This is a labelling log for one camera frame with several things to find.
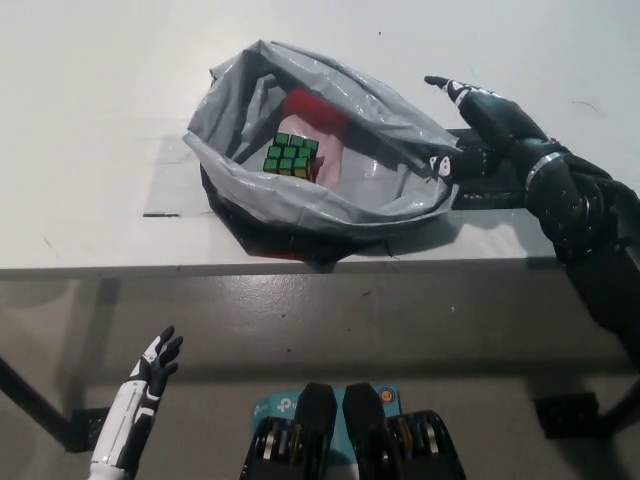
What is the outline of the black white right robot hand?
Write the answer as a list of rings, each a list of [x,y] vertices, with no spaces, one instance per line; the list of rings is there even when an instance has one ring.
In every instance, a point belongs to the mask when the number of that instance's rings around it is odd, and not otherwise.
[[[440,76],[425,76],[424,81],[441,89],[481,140],[500,158],[511,162],[522,184],[543,157],[567,154],[568,150],[552,141],[516,102],[482,87]]]

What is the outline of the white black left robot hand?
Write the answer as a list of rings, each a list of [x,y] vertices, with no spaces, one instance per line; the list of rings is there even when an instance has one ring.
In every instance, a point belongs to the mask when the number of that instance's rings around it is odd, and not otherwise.
[[[183,342],[167,327],[135,363],[112,403],[93,458],[125,471],[134,470],[146,446],[169,376],[178,368]]]

